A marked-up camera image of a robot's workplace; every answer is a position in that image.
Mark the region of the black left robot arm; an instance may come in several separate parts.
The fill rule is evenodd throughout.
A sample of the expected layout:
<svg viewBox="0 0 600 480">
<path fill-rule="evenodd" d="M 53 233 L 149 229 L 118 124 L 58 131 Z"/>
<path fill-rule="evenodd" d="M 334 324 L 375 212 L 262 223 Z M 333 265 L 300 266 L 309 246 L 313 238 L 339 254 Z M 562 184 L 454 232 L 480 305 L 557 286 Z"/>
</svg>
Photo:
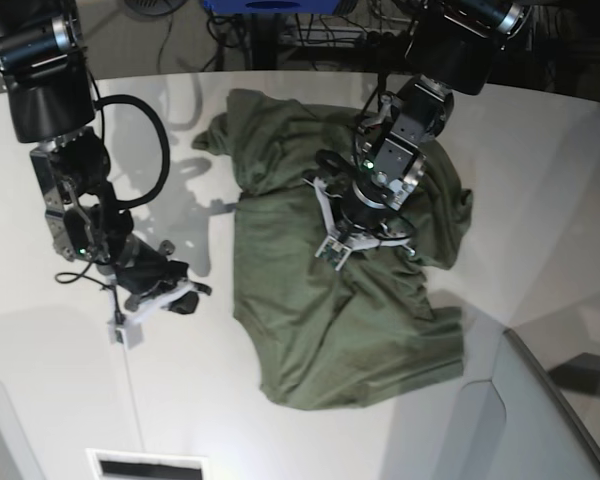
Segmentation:
<svg viewBox="0 0 600 480">
<path fill-rule="evenodd" d="M 399 91 L 380 93 L 378 113 L 355 127 L 351 184 L 336 216 L 341 235 L 377 232 L 399 214 L 424 174 L 421 147 L 445 128 L 455 93 L 481 92 L 527 17 L 515 1 L 426 2 L 405 54 L 414 76 Z"/>
</svg>

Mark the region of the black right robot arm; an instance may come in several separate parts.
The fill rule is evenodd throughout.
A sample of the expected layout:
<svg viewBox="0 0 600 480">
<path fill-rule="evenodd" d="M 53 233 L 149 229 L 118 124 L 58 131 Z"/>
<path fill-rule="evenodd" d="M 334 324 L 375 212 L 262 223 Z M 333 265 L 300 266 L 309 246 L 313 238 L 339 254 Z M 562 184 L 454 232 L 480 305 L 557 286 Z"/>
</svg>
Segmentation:
<svg viewBox="0 0 600 480">
<path fill-rule="evenodd" d="M 154 249 L 137 237 L 131 215 L 166 184 L 171 167 L 166 130 L 143 100 L 100 95 L 75 2 L 0 1 L 0 76 L 15 136 L 34 147 L 30 159 L 55 251 L 106 276 L 102 286 L 112 297 L 117 325 L 126 321 L 126 311 L 194 313 L 210 288 L 190 280 L 188 265 L 172 259 L 170 242 Z M 110 105 L 144 113 L 160 147 L 155 185 L 131 200 L 117 197 L 108 179 L 111 161 L 104 134 L 90 125 Z"/>
</svg>

